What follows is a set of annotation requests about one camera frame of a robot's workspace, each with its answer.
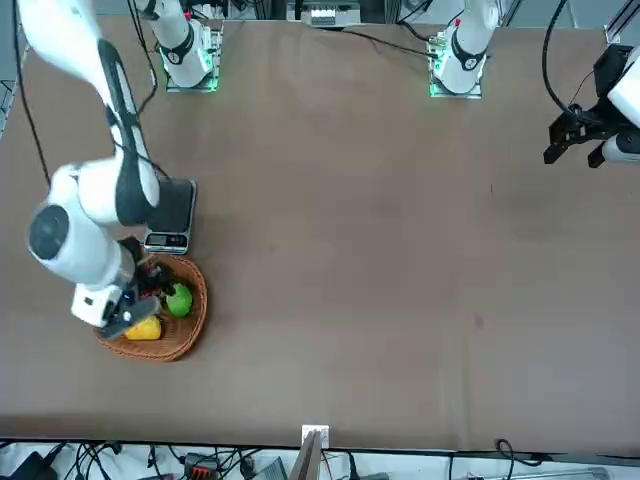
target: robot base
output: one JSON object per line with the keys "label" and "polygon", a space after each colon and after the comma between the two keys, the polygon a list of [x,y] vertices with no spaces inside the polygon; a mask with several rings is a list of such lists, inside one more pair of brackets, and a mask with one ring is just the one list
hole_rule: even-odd
{"label": "robot base", "polygon": [[441,58],[447,50],[447,38],[445,32],[440,32],[427,42],[427,52],[435,53],[439,58],[429,58],[429,96],[430,97],[456,97],[456,98],[482,98],[482,88],[480,87],[480,79],[482,78],[482,70],[478,75],[478,82],[470,91],[463,94],[457,94],[447,90],[442,83],[436,78],[435,71],[440,68]]}
{"label": "robot base", "polygon": [[211,34],[211,43],[210,48],[207,51],[203,51],[202,53],[202,61],[211,67],[211,71],[205,75],[205,77],[193,87],[180,87],[176,85],[173,81],[169,73],[167,73],[167,69],[165,68],[165,73],[167,75],[167,92],[175,93],[175,92],[203,92],[210,93],[218,90],[218,85],[220,83],[220,57],[222,55],[222,32],[223,27],[220,27],[220,30],[209,29],[206,27],[206,30]]}

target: table surface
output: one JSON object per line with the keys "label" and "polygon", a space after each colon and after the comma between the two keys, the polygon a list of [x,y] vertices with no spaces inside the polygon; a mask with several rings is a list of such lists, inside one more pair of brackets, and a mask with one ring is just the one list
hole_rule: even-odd
{"label": "table surface", "polygon": [[[129,21],[101,23],[141,100]],[[296,445],[326,423],[333,446],[636,452],[640,168],[589,170],[593,145],[543,165],[559,113],[543,33],[498,30],[471,101],[429,98],[423,58],[359,37],[227,25],[220,90],[160,91],[142,118],[153,159],[198,182],[190,257],[214,299],[174,364],[100,348],[69,313],[72,285],[30,257],[46,190],[15,102],[0,432]],[[603,48],[600,31],[554,33],[560,97]],[[52,167],[110,154],[90,87],[29,55],[26,90]]]}

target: floor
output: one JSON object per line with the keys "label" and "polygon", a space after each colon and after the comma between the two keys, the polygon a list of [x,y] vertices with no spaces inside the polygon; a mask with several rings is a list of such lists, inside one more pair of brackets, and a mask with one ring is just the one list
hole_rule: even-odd
{"label": "floor", "polygon": [[[11,474],[20,463],[32,452],[38,451],[45,456],[55,443],[22,443],[11,445],[0,451],[0,475]],[[58,472],[59,478],[64,475],[72,467],[77,444],[70,444],[65,447],[56,458],[53,468]],[[212,448],[198,447],[175,447],[178,455],[185,455],[189,452],[210,455],[213,453]],[[146,445],[125,445],[123,451],[116,457],[112,453],[101,454],[103,466],[109,476],[114,480],[118,479],[142,479],[154,475],[153,469],[147,467],[147,457],[149,447]],[[297,451],[295,450],[263,450],[257,453],[253,458],[255,460],[255,470],[259,472],[265,468],[277,457],[282,459],[287,474],[291,471],[295,462]],[[328,452],[327,465],[322,465],[319,480],[339,480],[349,478],[349,460],[345,453]],[[361,477],[372,475],[375,473],[387,473],[389,477],[396,479],[435,479],[445,480],[448,475],[449,458],[448,457],[431,457],[422,455],[405,455],[401,452],[397,454],[382,453],[355,453],[354,459],[358,474]],[[182,466],[170,454],[168,448],[157,448],[158,470],[162,473],[173,473],[174,478],[179,478],[182,474]],[[542,474],[551,472],[565,472],[568,470],[586,470],[595,465],[588,464],[572,464],[572,463],[543,463],[540,467],[530,468],[516,464],[514,468],[514,477],[524,474]],[[609,478],[615,480],[626,480],[637,478],[638,468],[635,467],[618,467],[605,466]],[[453,464],[452,478],[466,479],[470,476],[481,476],[483,478],[502,477],[506,475],[509,469],[509,462],[503,460],[487,460],[487,459],[464,459],[456,458]],[[92,468],[90,479],[102,479],[102,475],[98,468]],[[242,475],[236,468],[227,476],[227,480],[243,480]],[[593,479],[591,475],[567,476],[563,477],[567,480],[587,480]]]}

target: metal stand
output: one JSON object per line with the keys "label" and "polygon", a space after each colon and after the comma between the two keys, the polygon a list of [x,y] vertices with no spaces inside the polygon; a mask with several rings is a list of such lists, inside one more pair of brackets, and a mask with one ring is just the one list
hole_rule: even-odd
{"label": "metal stand", "polygon": [[318,478],[318,467],[320,466],[320,453],[322,451],[322,440],[320,432],[315,431],[307,435],[300,453],[293,464],[293,469],[289,475],[289,480],[316,480]]}
{"label": "metal stand", "polygon": [[625,2],[609,24],[604,27],[607,43],[620,43],[620,33],[631,23],[638,11],[640,11],[640,0],[627,0]]}
{"label": "metal stand", "polygon": [[329,448],[329,426],[303,425],[302,447],[289,480],[316,480],[323,448]]}

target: green apple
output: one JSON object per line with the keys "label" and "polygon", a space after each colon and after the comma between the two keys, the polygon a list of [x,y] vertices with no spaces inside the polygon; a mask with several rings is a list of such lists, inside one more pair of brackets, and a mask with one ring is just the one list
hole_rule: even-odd
{"label": "green apple", "polygon": [[181,283],[174,283],[173,289],[175,293],[173,295],[167,295],[166,297],[167,308],[174,317],[186,317],[193,304],[193,295],[191,295],[189,289]]}

